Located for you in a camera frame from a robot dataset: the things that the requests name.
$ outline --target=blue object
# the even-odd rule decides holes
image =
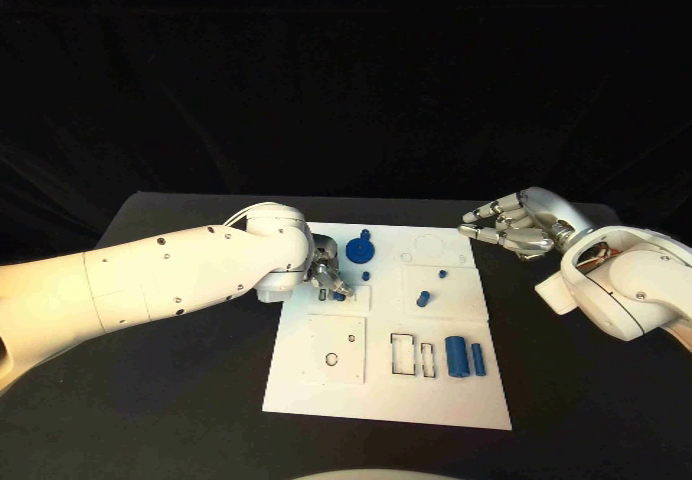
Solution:
[[[469,368],[469,357],[466,355],[464,337],[447,337],[444,339],[447,349],[447,370],[450,377],[467,377],[471,374]]]
[[[486,364],[483,363],[483,350],[480,349],[480,343],[471,344],[473,355],[473,368],[476,369],[476,375],[479,377],[486,376]]]
[[[415,304],[420,306],[420,307],[424,307],[427,304],[428,304],[428,301],[430,301],[430,292],[427,292],[425,290],[421,292],[421,296],[418,297],[418,300],[415,301]]]
[[[360,237],[346,244],[346,257],[353,263],[368,263],[375,256],[375,245],[371,242],[371,232],[363,230]]]

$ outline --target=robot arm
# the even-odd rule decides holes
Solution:
[[[352,294],[336,243],[326,268],[301,213],[262,204],[242,215],[247,231],[232,228],[241,218],[232,217],[223,225],[0,267],[0,392],[89,338],[200,310],[252,288],[262,302],[288,300],[319,269]]]
[[[574,206],[532,187],[464,215],[499,214],[496,228],[460,225],[463,235],[499,243],[523,260],[554,248],[561,270],[536,291],[558,314],[580,307],[598,328],[631,340],[662,327],[692,351],[692,250],[660,233],[629,227],[597,229]]]

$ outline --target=white platform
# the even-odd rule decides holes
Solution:
[[[375,257],[358,265],[346,244],[363,228]],[[310,223],[310,229],[339,244],[342,276],[356,295],[320,301],[304,284],[284,303],[262,410],[510,430],[469,239],[440,228]],[[425,308],[415,304],[422,290],[431,293]],[[414,335],[415,375],[392,374],[392,333]],[[453,335],[466,338],[469,359],[470,344],[482,344],[484,377],[448,376],[444,339]],[[409,355],[396,338],[398,353]],[[435,378],[424,376],[421,343],[434,346]]]

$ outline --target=black table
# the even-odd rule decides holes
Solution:
[[[99,247],[272,200],[311,221],[453,227],[480,202],[138,193]],[[604,224],[604,205],[581,205]],[[39,366],[0,398],[1,478],[291,478],[388,467],[466,478],[683,478],[692,472],[692,357],[657,330],[608,337],[559,317],[523,264],[473,243],[512,432],[262,413],[280,304],[254,293],[121,330]]]

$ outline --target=cable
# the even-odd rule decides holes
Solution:
[[[223,225],[229,227],[235,222],[241,220],[242,217],[248,215],[248,212],[255,208],[255,207],[262,207],[264,205],[281,205],[277,202],[261,202],[255,203],[249,207],[245,207],[242,210],[235,212],[235,214],[231,216],[231,218],[223,222]]]

